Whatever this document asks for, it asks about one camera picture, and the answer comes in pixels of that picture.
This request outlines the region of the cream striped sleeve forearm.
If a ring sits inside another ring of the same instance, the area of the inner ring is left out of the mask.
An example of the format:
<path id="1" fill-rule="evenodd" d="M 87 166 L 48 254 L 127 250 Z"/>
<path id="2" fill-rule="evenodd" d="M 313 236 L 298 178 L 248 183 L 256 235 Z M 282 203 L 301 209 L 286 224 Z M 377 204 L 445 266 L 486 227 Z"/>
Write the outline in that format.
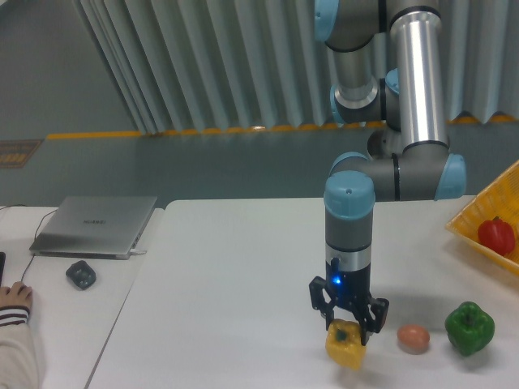
<path id="1" fill-rule="evenodd" d="M 1 308 L 1 388 L 40 387 L 29 314 L 22 306 Z"/>

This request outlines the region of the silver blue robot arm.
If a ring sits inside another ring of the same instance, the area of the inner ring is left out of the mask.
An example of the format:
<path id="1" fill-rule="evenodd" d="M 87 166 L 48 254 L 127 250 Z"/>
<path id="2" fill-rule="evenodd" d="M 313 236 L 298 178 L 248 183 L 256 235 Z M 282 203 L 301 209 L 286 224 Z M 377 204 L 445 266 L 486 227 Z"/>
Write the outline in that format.
<path id="1" fill-rule="evenodd" d="M 357 152 L 335 159 L 324 187 L 325 277 L 310 283 L 311 304 L 328 323 L 349 311 L 365 344 L 385 324 L 389 303 L 371 295 L 376 202 L 457 199 L 465 193 L 462 156 L 445 130 L 435 1 L 318 1 L 315 38 L 340 69 L 331 88 L 340 122 L 381 119 L 399 147 L 379 160 Z"/>

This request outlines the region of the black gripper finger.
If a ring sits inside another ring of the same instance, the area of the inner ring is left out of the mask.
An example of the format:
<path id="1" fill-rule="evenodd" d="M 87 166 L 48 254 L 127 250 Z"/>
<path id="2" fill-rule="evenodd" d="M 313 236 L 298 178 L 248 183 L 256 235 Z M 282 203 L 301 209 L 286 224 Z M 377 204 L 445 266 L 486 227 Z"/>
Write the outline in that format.
<path id="1" fill-rule="evenodd" d="M 326 279 L 316 276 L 309 284 L 311 305 L 314 310 L 318 310 L 325 320 L 325 329 L 328 330 L 334 320 L 335 301 L 328 292 Z"/>
<path id="2" fill-rule="evenodd" d="M 368 297 L 354 301 L 353 314 L 360 326 L 361 345 L 367 342 L 373 333 L 382 330 L 389 308 L 389 300 L 385 298 Z"/>

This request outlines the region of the person's hand on mouse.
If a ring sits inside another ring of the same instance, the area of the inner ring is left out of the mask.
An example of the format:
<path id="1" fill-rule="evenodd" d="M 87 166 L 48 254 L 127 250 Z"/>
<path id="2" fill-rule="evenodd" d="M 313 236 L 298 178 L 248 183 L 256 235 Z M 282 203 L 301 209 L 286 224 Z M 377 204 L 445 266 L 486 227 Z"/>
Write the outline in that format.
<path id="1" fill-rule="evenodd" d="M 22 281 L 16 281 L 11 287 L 0 289 L 0 307 L 22 307 L 31 311 L 33 303 L 32 287 Z"/>

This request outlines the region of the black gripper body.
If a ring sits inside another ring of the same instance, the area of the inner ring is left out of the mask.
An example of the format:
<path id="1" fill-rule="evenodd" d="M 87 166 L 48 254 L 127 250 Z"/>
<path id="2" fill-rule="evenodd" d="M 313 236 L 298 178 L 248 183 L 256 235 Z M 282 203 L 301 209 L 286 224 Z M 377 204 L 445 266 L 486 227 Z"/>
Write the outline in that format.
<path id="1" fill-rule="evenodd" d="M 370 299 L 371 268 L 358 271 L 334 271 L 326 267 L 325 290 L 330 297 L 326 311 L 330 314 L 335 307 L 351 313 L 365 314 Z"/>

